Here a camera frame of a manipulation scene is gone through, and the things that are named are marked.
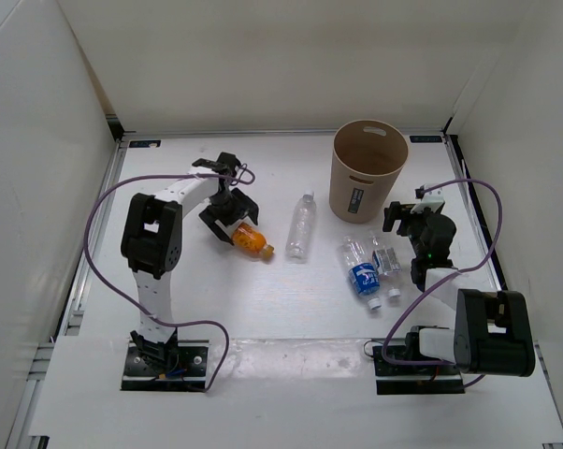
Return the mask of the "orange plastic bottle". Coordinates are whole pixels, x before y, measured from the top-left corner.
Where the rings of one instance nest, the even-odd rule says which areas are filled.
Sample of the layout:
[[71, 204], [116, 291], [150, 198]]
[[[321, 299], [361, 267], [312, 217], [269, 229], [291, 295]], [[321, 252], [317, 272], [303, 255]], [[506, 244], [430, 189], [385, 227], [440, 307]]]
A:
[[264, 235], [244, 222], [232, 233], [231, 240], [244, 253], [253, 257], [268, 260], [274, 254], [274, 247], [267, 242]]

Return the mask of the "clear plastic bottle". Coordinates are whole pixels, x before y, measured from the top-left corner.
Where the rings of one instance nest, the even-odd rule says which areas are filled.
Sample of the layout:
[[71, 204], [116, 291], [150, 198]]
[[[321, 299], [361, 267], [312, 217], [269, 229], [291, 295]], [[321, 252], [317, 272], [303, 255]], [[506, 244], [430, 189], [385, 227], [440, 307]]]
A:
[[285, 255], [290, 261], [303, 263], [307, 260], [316, 211], [314, 192], [306, 191], [296, 202], [285, 244]]

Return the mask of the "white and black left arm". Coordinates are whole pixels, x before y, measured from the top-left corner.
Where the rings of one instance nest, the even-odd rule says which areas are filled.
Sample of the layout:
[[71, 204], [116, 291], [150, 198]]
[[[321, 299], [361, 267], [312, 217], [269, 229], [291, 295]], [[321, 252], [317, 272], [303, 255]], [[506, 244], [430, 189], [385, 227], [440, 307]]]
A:
[[179, 363], [177, 328], [171, 310], [171, 272], [180, 261], [182, 221], [203, 201], [199, 218], [221, 241], [244, 219], [258, 223], [257, 204], [226, 176], [195, 173], [154, 195], [132, 197], [121, 252], [133, 272], [140, 304], [139, 325], [131, 332], [139, 355], [158, 373]]

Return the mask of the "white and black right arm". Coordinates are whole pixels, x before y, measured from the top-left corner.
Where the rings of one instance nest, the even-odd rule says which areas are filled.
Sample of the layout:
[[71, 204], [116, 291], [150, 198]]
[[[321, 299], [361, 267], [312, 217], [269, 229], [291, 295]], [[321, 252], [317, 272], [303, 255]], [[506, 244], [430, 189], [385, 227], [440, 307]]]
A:
[[449, 258], [456, 233], [452, 219], [435, 209], [393, 201], [383, 211], [383, 231], [398, 225], [397, 234], [412, 246], [411, 281], [455, 311], [453, 328], [416, 326], [398, 357], [389, 354], [391, 336], [382, 346], [382, 360], [422, 374], [432, 366], [454, 366], [463, 373], [528, 377], [535, 369], [535, 350], [525, 297], [516, 291], [483, 292], [468, 288], [464, 270]]

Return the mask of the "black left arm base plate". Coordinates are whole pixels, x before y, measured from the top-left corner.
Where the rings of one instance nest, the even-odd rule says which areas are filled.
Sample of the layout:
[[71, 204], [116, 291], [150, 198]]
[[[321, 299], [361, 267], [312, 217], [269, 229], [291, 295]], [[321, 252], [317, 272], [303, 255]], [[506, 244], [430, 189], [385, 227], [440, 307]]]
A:
[[179, 340], [164, 365], [148, 363], [133, 342], [128, 343], [120, 389], [143, 392], [201, 392], [206, 387], [209, 343]]

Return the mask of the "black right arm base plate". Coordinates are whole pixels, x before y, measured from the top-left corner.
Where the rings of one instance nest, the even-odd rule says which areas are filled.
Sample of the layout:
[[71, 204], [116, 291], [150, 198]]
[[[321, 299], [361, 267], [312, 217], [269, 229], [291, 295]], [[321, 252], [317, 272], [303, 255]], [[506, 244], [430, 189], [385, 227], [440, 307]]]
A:
[[366, 340], [363, 351], [374, 366], [376, 394], [456, 395], [465, 388], [460, 371], [452, 366], [401, 366], [389, 364], [382, 357], [382, 340]]

